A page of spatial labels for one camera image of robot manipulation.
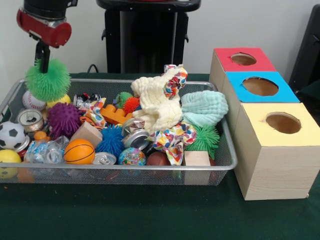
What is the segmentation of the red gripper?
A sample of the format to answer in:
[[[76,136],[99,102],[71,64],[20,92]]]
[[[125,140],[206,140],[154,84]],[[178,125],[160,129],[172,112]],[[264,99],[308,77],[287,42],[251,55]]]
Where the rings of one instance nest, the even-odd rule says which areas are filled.
[[[41,73],[47,73],[50,61],[50,47],[64,46],[71,37],[72,27],[66,19],[49,21],[30,15],[19,9],[16,15],[18,26],[37,40],[34,64],[41,64]]]

